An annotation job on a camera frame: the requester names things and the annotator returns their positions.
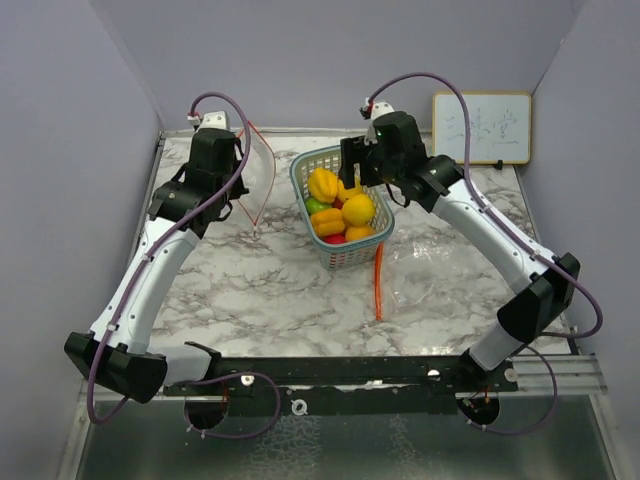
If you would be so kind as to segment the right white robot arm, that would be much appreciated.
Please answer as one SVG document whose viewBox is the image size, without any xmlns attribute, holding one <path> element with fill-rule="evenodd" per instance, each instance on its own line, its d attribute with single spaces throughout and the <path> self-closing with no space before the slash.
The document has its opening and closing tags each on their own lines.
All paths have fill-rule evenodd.
<svg viewBox="0 0 640 480">
<path fill-rule="evenodd" d="M 464 170 L 446 155 L 426 152 L 415 119 L 392 111 L 370 123 L 366 134 L 340 142 L 339 177 L 349 187 L 395 186 L 461 233 L 498 270 L 514 296 L 496 323 L 463 355 L 461 383 L 481 391 L 495 369 L 522 351 L 570 305 L 580 264 L 557 256 L 519 230 L 484 199 L 475 199 Z"/>
</svg>

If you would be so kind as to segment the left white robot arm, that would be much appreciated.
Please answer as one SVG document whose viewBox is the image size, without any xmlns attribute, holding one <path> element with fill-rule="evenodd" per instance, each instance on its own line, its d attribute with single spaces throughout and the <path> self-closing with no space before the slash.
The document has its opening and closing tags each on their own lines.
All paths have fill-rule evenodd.
<svg viewBox="0 0 640 480">
<path fill-rule="evenodd" d="M 164 385 L 186 381 L 206 395 L 221 371 L 202 347 L 154 353 L 150 336 L 160 307 L 186 258 L 232 201 L 247 193 L 238 169 L 240 139 L 221 128 L 199 128 L 189 157 L 152 195 L 134 258 L 116 293 L 88 332 L 69 334 L 64 351 L 86 378 L 139 403 Z"/>
</svg>

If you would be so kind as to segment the green apple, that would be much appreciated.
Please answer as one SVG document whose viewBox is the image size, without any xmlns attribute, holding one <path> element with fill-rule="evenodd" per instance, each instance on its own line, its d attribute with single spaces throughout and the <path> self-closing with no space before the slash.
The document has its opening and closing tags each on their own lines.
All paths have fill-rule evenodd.
<svg viewBox="0 0 640 480">
<path fill-rule="evenodd" d="M 316 213 L 329 210 L 332 208 L 331 204 L 321 202 L 314 197 L 309 197 L 305 201 L 305 209 L 309 216 L 312 216 Z"/>
</svg>

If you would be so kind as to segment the small whiteboard with writing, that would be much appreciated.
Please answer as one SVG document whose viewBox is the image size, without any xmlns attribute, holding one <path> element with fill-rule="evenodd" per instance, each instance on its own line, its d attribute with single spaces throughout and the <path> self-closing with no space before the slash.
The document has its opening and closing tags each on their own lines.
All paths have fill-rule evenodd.
<svg viewBox="0 0 640 480">
<path fill-rule="evenodd" d="M 532 100 L 527 93 L 468 92 L 470 162 L 523 165 L 531 158 Z M 432 152 L 464 162 L 464 117 L 457 97 L 438 92 L 432 102 Z"/>
</svg>

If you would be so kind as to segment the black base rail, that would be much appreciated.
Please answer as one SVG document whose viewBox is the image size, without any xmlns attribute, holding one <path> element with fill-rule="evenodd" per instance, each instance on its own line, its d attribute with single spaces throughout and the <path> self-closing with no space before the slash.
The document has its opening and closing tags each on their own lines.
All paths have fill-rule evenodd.
<svg viewBox="0 0 640 480">
<path fill-rule="evenodd" d="M 166 396 L 227 400 L 237 416 L 375 415 L 457 411 L 459 394 L 517 390 L 512 362 L 484 373 L 457 356 L 221 357 L 207 376 L 213 384 L 174 384 Z"/>
</svg>

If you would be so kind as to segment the yellow apple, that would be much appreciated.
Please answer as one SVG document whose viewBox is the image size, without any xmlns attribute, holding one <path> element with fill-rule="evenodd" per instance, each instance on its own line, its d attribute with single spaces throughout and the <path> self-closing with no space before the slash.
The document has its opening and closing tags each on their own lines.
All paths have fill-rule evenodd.
<svg viewBox="0 0 640 480">
<path fill-rule="evenodd" d="M 358 194 L 344 203 L 341 212 L 344 220 L 350 225 L 363 226 L 374 218 L 376 209 L 366 194 Z"/>
</svg>

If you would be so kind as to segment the yellow pear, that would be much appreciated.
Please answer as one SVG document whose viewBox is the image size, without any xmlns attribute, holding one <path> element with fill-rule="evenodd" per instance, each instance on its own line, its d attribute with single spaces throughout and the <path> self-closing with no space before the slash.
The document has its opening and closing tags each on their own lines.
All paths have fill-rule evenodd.
<svg viewBox="0 0 640 480">
<path fill-rule="evenodd" d="M 344 185 L 344 182 L 341 179 L 338 180 L 338 191 L 337 191 L 336 199 L 340 203 L 344 204 L 349 199 L 359 194 L 363 194 L 363 190 L 358 178 L 355 178 L 355 184 L 353 188 L 346 188 Z"/>
</svg>

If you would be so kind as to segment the clear zip bag on table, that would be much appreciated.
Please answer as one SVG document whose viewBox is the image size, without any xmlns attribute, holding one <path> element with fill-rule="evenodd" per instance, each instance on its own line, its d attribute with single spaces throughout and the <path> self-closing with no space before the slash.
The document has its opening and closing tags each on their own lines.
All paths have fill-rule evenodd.
<svg viewBox="0 0 640 480">
<path fill-rule="evenodd" d="M 470 303 L 496 303 L 510 292 L 495 267 L 460 237 L 404 235 L 378 247 L 373 267 L 375 320 L 422 308 L 452 317 Z"/>
</svg>

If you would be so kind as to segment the clear zip bag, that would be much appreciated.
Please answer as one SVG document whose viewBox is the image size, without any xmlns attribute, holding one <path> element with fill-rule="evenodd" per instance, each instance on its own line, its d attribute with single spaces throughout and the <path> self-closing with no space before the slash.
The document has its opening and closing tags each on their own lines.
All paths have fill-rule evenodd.
<svg viewBox="0 0 640 480">
<path fill-rule="evenodd" d="M 470 303 L 496 303 L 510 292 L 495 267 L 460 237 L 404 235 L 378 247 L 373 267 L 375 320 L 422 308 L 452 317 Z"/>
<path fill-rule="evenodd" d="M 236 204 L 248 217 L 253 233 L 256 234 L 273 191 L 276 159 L 274 151 L 264 135 L 251 121 L 248 122 L 248 125 L 247 131 L 251 137 L 251 148 L 242 177 L 249 193 L 237 200 Z M 241 129 L 237 136 L 245 141 L 247 131 Z"/>
</svg>

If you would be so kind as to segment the blue plastic basket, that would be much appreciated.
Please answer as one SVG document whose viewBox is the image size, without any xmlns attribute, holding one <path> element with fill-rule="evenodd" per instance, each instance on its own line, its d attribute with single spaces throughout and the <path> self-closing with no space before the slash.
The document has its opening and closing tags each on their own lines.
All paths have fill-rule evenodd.
<svg viewBox="0 0 640 480">
<path fill-rule="evenodd" d="M 292 162 L 289 169 L 290 180 L 302 221 L 311 236 L 316 251 L 320 255 L 322 266 L 327 270 L 344 269 L 373 259 L 378 247 L 390 237 L 395 227 L 393 212 L 383 196 L 378 190 L 372 187 L 361 186 L 363 194 L 366 194 L 373 201 L 376 209 L 374 218 L 365 225 L 372 226 L 376 230 L 376 233 L 371 237 L 354 242 L 346 241 L 340 245 L 327 244 L 323 241 L 323 238 L 315 234 L 311 226 L 310 216 L 305 209 L 305 201 L 309 197 L 312 197 L 308 190 L 308 178 L 316 168 L 330 170 L 338 177 L 340 165 L 340 149 L 332 147 L 299 155 Z M 341 210 L 344 204 L 335 199 L 331 205 L 332 208 Z M 352 226 L 345 220 L 344 222 L 346 228 L 341 233 L 343 236 L 346 229 Z"/>
</svg>

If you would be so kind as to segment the orange bell pepper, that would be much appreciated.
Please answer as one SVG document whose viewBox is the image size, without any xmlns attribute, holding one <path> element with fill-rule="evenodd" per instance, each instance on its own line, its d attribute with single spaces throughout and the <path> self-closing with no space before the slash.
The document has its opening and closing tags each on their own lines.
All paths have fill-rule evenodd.
<svg viewBox="0 0 640 480">
<path fill-rule="evenodd" d="M 340 209 L 330 208 L 318 211 L 310 216 L 311 226 L 315 234 L 324 238 L 341 234 L 346 226 Z"/>
</svg>

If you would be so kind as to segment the yellow bell pepper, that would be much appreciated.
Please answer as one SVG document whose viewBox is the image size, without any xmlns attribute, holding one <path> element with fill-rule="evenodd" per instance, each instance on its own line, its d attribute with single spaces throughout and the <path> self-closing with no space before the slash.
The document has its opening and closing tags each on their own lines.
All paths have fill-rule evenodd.
<svg viewBox="0 0 640 480">
<path fill-rule="evenodd" d="M 310 195 L 321 203 L 332 204 L 338 194 L 338 177 L 324 168 L 316 168 L 308 178 Z"/>
</svg>

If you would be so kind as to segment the yellow mango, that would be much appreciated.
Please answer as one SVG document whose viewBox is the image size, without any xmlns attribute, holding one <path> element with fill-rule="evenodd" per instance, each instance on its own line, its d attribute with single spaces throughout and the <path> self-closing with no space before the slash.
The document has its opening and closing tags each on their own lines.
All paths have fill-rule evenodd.
<svg viewBox="0 0 640 480">
<path fill-rule="evenodd" d="M 347 242 L 354 242 L 371 237 L 375 233 L 376 230 L 370 225 L 350 226 L 344 236 Z"/>
</svg>

